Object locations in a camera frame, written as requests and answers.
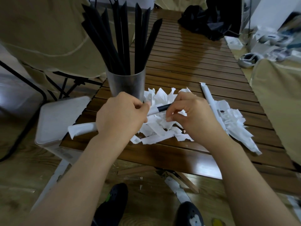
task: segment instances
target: beige fabric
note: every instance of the beige fabric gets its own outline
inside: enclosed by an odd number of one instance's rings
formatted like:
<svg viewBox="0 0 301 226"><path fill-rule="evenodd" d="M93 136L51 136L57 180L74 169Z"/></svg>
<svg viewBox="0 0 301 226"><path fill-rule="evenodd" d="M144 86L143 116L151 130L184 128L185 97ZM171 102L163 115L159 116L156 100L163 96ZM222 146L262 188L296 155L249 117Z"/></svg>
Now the beige fabric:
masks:
<svg viewBox="0 0 301 226"><path fill-rule="evenodd" d="M99 51L81 26L87 0L2 0L0 41L17 59L42 71L61 71L93 78L105 71ZM113 39L114 23L110 22ZM129 25L130 40L134 24ZM45 75L28 74L49 90Z"/></svg>
<svg viewBox="0 0 301 226"><path fill-rule="evenodd" d="M263 59L254 67L250 85L288 155L301 164L301 65Z"/></svg>
<svg viewBox="0 0 301 226"><path fill-rule="evenodd" d="M208 8L206 0L155 0L155 4L162 9L181 12L184 12L190 5L200 5L203 9Z"/></svg>

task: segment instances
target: black shoe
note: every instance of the black shoe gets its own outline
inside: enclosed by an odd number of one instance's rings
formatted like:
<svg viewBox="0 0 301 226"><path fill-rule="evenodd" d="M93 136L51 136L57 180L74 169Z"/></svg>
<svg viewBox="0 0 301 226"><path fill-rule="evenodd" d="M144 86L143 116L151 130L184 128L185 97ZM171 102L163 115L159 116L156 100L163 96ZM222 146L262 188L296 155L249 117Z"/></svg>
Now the black shoe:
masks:
<svg viewBox="0 0 301 226"><path fill-rule="evenodd" d="M127 201L128 187L126 184L114 185L105 202L96 209L92 226L118 226Z"/></svg>
<svg viewBox="0 0 301 226"><path fill-rule="evenodd" d="M178 208L175 226L204 226L204 221L197 207L186 201Z"/></svg>

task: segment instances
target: wooden table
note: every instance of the wooden table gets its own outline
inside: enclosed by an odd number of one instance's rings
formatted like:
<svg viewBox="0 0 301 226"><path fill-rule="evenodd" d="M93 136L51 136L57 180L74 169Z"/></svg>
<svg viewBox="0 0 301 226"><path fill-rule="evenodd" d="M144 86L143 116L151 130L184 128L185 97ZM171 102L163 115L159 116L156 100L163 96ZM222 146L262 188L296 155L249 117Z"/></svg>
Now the wooden table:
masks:
<svg viewBox="0 0 301 226"><path fill-rule="evenodd" d="M247 149L246 153L267 183L275 191L301 195L298 173L225 40L210 41L185 30L177 23L180 16L180 12L166 10L155 10L151 14L149 32L156 19L163 18L163 24L147 63L145 89L157 91L161 87L168 94L171 87L188 87L197 96L204 97L199 82L205 82L215 100L226 100L246 118L247 130L254 135L253 140L262 155L256 156ZM96 112L109 97L111 92L106 81L76 123L94 122ZM84 150L96 134L88 133L74 140L66 135L61 146ZM130 142L119 159L222 178L205 148L189 140L178 142L175 137L152 145Z"/></svg>

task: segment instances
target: right hand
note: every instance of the right hand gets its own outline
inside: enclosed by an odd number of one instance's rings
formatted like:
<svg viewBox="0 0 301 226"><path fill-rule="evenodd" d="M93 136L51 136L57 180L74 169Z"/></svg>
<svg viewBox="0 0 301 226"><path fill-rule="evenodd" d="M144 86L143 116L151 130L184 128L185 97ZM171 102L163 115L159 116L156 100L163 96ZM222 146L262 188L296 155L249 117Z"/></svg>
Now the right hand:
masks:
<svg viewBox="0 0 301 226"><path fill-rule="evenodd" d="M178 114L182 110L187 116ZM216 120L207 100L191 92L179 92L166 111L166 121L179 122L186 133L207 150L224 141L233 141Z"/></svg>

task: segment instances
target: gray object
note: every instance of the gray object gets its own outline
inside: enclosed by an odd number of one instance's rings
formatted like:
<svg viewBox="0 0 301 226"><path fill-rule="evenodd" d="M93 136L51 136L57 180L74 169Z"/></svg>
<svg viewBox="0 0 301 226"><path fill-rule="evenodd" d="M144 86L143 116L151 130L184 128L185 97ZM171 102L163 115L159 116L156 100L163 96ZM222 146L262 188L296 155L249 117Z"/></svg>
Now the gray object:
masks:
<svg viewBox="0 0 301 226"><path fill-rule="evenodd" d="M145 87L145 68L138 74L117 75L106 71L112 96L126 92L143 102Z"/></svg>

